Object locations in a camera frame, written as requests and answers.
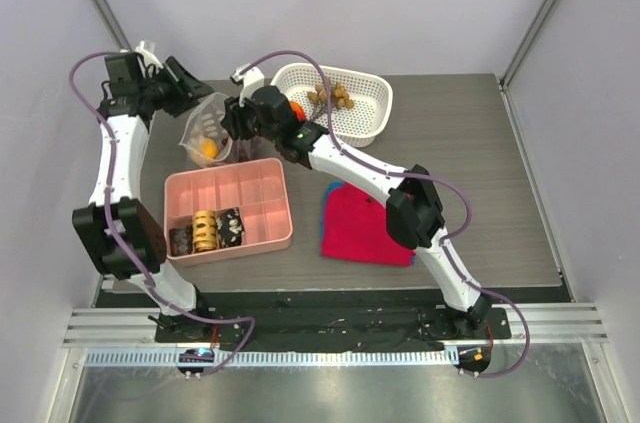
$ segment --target pink plastic organizer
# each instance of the pink plastic organizer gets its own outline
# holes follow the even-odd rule
[[[242,245],[168,258],[182,266],[282,250],[291,244],[293,225],[282,163],[275,158],[176,173],[164,185],[164,237],[192,223],[199,210],[240,208]]]

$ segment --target white mesh basket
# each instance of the white mesh basket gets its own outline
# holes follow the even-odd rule
[[[354,147],[370,145],[389,120],[393,101],[391,85],[379,76],[357,71],[329,66],[323,66],[322,70],[331,78],[332,83],[342,84],[355,103],[353,109],[334,109],[331,112],[336,135]],[[293,63],[280,68],[271,82],[289,100],[300,104],[307,118],[314,109],[307,98],[307,92],[315,91],[318,83],[321,83],[318,72],[307,63]],[[326,127],[326,113],[315,121]]]

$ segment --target red cloth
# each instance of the red cloth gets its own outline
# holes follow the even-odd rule
[[[387,234],[386,210],[351,185],[329,193],[324,214],[322,255],[329,258],[410,266],[413,251]]]

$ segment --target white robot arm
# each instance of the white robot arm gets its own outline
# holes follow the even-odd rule
[[[213,90],[196,80],[175,59],[169,58],[161,64],[146,45],[105,60],[111,97],[102,101],[99,111],[115,133],[117,148],[111,210],[120,236],[152,275],[153,290],[147,287],[147,276],[115,244],[105,221],[104,192],[112,142],[104,126],[98,181],[89,206],[74,211],[74,228],[101,274],[127,280],[156,301],[161,309],[159,325],[188,339],[207,338],[209,326],[190,320],[164,303],[171,302],[203,318],[212,316],[198,289],[181,278],[166,261],[167,245],[162,228],[140,203],[140,171],[154,112],[163,109],[177,116],[193,108],[201,97]],[[259,70],[249,70],[236,82],[242,82],[243,89],[240,97],[225,102],[226,114],[222,121],[231,138],[266,138],[288,161],[336,176],[379,201],[387,208],[388,233],[400,245],[413,249],[434,276],[456,326],[469,331],[481,328],[491,301],[467,284],[468,281],[479,287],[451,242],[443,240],[441,243],[447,230],[433,183],[381,175],[355,163],[336,147],[325,128],[313,122],[299,121],[287,98],[276,87],[264,86],[264,76]],[[389,173],[407,171],[344,143],[340,146]],[[411,172],[428,174],[419,166]],[[455,260],[458,272],[447,259],[445,247]]]

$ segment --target clear plastic bag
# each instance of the clear plastic bag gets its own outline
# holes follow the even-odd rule
[[[180,140],[191,161],[201,168],[248,161],[256,157],[258,138],[233,141],[220,125],[224,117],[223,93],[213,93],[202,100],[189,115]]]

